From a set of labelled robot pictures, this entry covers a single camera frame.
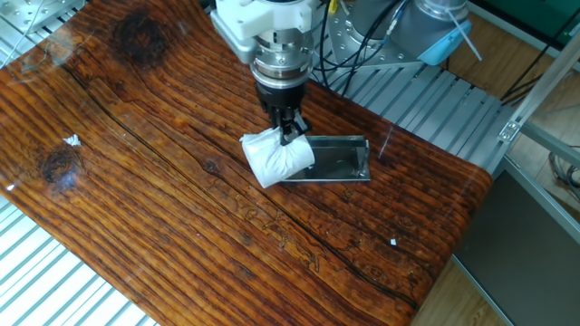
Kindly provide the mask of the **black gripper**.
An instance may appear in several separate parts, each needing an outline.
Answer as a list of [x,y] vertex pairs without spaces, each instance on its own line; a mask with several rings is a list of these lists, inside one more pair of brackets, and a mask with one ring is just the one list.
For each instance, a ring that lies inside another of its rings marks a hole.
[[312,129],[312,124],[302,117],[300,110],[306,86],[307,83],[304,82],[291,88],[276,89],[259,81],[255,83],[259,104],[268,115],[272,128],[281,130],[282,146],[290,144]]

